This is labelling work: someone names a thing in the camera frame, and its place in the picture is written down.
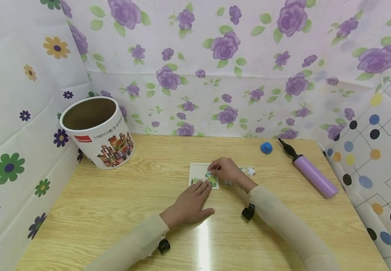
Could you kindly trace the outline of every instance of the hand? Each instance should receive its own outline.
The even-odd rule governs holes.
[[[189,186],[176,202],[159,214],[169,229],[183,223],[196,223],[215,213],[212,208],[202,210],[212,190],[210,182],[198,181]]]

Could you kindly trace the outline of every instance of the cylindrical puzzle box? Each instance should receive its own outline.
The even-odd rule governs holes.
[[[61,114],[60,126],[99,169],[117,168],[134,154],[134,141],[112,98],[90,97],[74,103]]]

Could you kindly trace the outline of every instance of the purple flower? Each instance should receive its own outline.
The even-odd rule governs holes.
[[[291,37],[296,31],[301,31],[304,28],[307,23],[305,5],[305,0],[286,1],[277,20],[277,26],[281,33]]]
[[[287,123],[287,125],[289,125],[289,126],[293,126],[293,124],[295,123],[295,120],[294,120],[293,118],[288,118],[288,119],[286,120],[286,123]]]
[[[358,27],[358,21],[355,18],[350,18],[339,25],[339,31],[337,32],[338,38],[347,37],[351,31]]]
[[[231,6],[229,9],[230,21],[237,25],[239,23],[239,18],[242,17],[241,10],[237,6]]]
[[[144,52],[146,49],[141,48],[141,45],[137,44],[135,48],[131,49],[132,57],[138,60],[144,59]]]
[[[138,96],[140,88],[136,85],[130,84],[126,87],[126,91],[128,92],[129,96]]]
[[[188,123],[184,123],[176,130],[176,133],[181,137],[192,137],[194,134],[194,126]]]
[[[199,69],[195,73],[196,73],[195,76],[198,78],[204,78],[206,76],[205,70],[202,70],[202,69]]]
[[[211,43],[211,51],[214,59],[228,60],[238,51],[241,41],[236,37],[235,32],[229,31],[224,37],[216,38]]]
[[[391,45],[383,48],[371,48],[363,52],[358,60],[357,69],[367,73],[382,73],[391,68]]]
[[[262,97],[263,95],[265,95],[263,90],[260,89],[253,90],[250,93],[250,100],[260,100],[260,97]]]
[[[108,0],[113,18],[128,29],[133,30],[136,23],[141,23],[141,11],[131,0]]]
[[[229,106],[225,108],[223,112],[218,113],[217,120],[221,121],[221,124],[232,123],[236,120],[237,116],[238,109]]]
[[[164,51],[162,51],[162,60],[164,61],[170,60],[173,54],[174,54],[173,49],[171,48],[164,49]]]
[[[293,77],[289,77],[286,83],[286,93],[289,95],[298,96],[302,91],[309,86],[309,81],[305,79],[302,72],[297,73]]]
[[[352,108],[345,108],[345,118],[351,121],[353,117],[355,117],[355,112],[352,110]]]
[[[194,22],[194,14],[191,11],[184,9],[177,16],[177,20],[179,21],[179,28],[182,30],[189,30],[192,28],[192,23]]]
[[[28,234],[27,238],[31,238],[32,240],[36,236],[36,233],[39,231],[40,227],[42,226],[43,222],[45,221],[47,215],[46,213],[43,213],[42,216],[37,216],[36,219],[34,220],[34,224],[28,228],[30,233]]]
[[[179,75],[172,73],[167,66],[156,71],[156,79],[158,79],[159,85],[166,89],[176,90],[177,86],[180,85]]]
[[[231,103],[232,102],[232,97],[229,94],[223,94],[223,95],[221,95],[221,98],[226,103]]]
[[[176,114],[176,116],[177,116],[178,118],[180,118],[181,120],[186,120],[186,115],[185,115],[185,113],[179,112],[179,113]]]
[[[329,85],[337,85],[339,83],[339,79],[337,77],[327,78],[327,84]]]
[[[316,55],[310,55],[304,59],[304,63],[302,65],[303,68],[310,66],[313,62],[316,61],[318,57]]]

